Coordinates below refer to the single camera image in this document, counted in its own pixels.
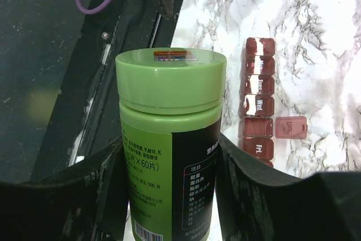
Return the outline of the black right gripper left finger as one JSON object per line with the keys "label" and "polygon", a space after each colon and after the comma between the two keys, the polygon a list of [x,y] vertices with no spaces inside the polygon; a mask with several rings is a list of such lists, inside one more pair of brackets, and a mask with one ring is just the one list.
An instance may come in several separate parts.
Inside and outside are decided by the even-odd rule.
{"label": "black right gripper left finger", "polygon": [[122,138],[40,181],[1,183],[1,240],[122,240]]}

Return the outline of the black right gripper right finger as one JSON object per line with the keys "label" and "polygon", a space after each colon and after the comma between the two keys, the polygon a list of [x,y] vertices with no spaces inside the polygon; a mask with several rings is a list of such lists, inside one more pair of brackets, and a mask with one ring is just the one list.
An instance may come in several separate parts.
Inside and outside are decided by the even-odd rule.
{"label": "black right gripper right finger", "polygon": [[306,179],[219,139],[216,195],[223,240],[359,240],[360,173]]}

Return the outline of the brown weekly pill organizer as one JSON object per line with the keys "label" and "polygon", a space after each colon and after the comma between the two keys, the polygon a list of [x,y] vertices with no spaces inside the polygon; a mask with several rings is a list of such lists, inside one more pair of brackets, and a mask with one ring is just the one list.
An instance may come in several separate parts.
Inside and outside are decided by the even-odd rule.
{"label": "brown weekly pill organizer", "polygon": [[307,138],[305,116],[275,115],[276,43],[272,38],[249,37],[242,59],[237,146],[273,167],[275,141]]}

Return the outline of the green pill bottle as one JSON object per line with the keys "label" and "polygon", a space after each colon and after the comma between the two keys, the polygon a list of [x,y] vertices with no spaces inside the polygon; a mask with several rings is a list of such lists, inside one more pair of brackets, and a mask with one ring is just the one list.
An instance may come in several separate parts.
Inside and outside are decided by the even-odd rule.
{"label": "green pill bottle", "polygon": [[206,240],[212,218],[226,57],[189,48],[115,59],[136,240]]}

